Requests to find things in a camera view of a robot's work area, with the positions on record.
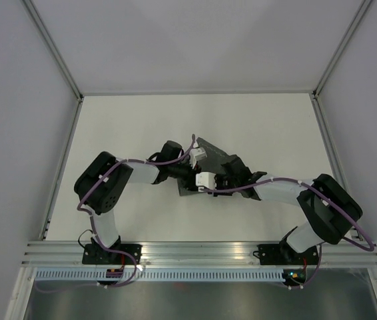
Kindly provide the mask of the grey cloth napkin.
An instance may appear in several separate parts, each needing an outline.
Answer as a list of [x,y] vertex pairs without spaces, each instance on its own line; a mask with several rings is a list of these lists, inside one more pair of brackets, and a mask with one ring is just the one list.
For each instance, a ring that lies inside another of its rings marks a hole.
[[[223,174],[224,170],[221,167],[221,164],[224,163],[226,158],[230,155],[225,153],[223,150],[219,149],[218,147],[214,146],[213,144],[209,143],[208,141],[204,140],[201,137],[196,138],[195,147],[202,147],[205,149],[207,158],[200,160],[198,162],[198,173],[201,172],[211,172],[217,174]],[[184,160],[181,163],[189,164],[189,160]],[[180,179],[177,179],[177,185],[179,190],[179,195],[181,197],[194,195],[198,193],[198,188],[195,185],[194,181],[184,182]]]

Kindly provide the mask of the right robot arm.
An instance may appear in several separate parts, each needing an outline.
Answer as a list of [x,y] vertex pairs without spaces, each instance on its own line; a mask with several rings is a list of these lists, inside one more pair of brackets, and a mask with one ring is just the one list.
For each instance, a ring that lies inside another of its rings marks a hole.
[[251,170],[232,155],[214,178],[219,195],[240,193],[257,201],[274,201],[299,207],[306,222],[290,230],[279,243],[279,254],[287,263],[297,262],[308,249],[321,243],[337,245],[362,216],[359,204],[330,175],[313,180],[295,180]]

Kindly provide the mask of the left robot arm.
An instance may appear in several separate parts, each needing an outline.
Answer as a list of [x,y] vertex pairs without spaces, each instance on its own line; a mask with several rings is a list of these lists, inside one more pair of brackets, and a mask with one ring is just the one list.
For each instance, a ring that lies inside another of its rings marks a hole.
[[205,156],[206,151],[196,141],[186,151],[178,143],[167,141],[146,160],[120,159],[107,151],[101,152],[74,186],[79,198],[77,210],[89,216],[93,243],[99,246],[98,257],[113,264],[121,256],[121,238],[113,209],[128,184],[158,185],[173,178],[180,189],[197,191],[198,162]]

